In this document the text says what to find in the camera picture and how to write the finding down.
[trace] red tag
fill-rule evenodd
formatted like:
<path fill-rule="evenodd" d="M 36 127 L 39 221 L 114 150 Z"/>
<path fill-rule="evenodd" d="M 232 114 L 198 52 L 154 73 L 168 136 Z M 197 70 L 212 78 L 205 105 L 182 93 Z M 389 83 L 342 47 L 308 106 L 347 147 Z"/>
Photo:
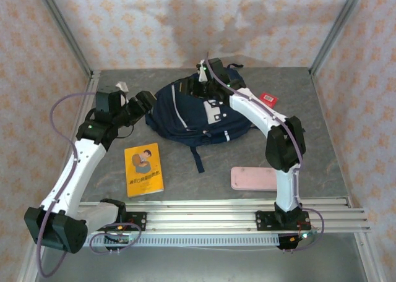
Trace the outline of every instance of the red tag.
<path fill-rule="evenodd" d="M 278 101 L 278 98 L 270 95 L 269 93 L 264 92 L 260 96 L 260 100 L 266 104 L 268 107 L 273 108 Z"/>

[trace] patterned wall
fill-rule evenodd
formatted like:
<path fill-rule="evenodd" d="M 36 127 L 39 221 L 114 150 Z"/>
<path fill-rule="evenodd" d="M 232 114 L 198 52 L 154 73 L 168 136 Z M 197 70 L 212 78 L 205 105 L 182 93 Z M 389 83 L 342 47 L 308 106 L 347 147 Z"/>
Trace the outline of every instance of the patterned wall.
<path fill-rule="evenodd" d="M 0 280 L 16 281 L 30 237 L 24 213 L 51 190 L 65 155 L 49 110 L 87 78 L 41 0 L 0 0 L 0 37 Z M 59 106 L 62 132 L 71 133 L 79 103 Z"/>
<path fill-rule="evenodd" d="M 56 0 L 94 69 L 310 66 L 345 1 Z"/>
<path fill-rule="evenodd" d="M 343 175 L 396 277 L 396 0 L 361 0 L 317 76 Z"/>

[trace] yellow book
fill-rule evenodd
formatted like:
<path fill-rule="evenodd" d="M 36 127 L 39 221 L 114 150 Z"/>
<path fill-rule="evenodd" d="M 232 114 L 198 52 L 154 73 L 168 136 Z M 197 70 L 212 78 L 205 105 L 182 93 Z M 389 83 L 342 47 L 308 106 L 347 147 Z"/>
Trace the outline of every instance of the yellow book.
<path fill-rule="evenodd" d="M 128 148 L 124 153 L 128 197 L 163 191 L 157 143 Z"/>

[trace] pink smartphone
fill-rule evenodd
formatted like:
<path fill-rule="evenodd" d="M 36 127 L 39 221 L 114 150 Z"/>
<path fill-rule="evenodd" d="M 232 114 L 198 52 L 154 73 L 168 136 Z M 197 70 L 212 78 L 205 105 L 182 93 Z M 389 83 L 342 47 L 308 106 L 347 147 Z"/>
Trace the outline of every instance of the pink smartphone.
<path fill-rule="evenodd" d="M 273 168 L 231 169 L 231 187 L 235 190 L 277 191 L 277 175 Z"/>

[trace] navy backpack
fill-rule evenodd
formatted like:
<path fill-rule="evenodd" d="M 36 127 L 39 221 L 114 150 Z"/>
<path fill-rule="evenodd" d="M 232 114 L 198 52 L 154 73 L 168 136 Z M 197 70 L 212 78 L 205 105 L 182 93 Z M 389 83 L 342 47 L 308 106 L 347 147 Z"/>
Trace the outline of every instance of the navy backpack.
<path fill-rule="evenodd" d="M 226 68 L 230 81 L 243 80 L 238 71 L 230 66 Z M 196 147 L 236 139 L 247 133 L 252 123 L 222 102 L 180 93 L 181 80 L 168 84 L 155 94 L 157 102 L 146 114 L 145 120 L 161 137 L 190 146 L 198 172 L 203 173 L 204 166 Z"/>

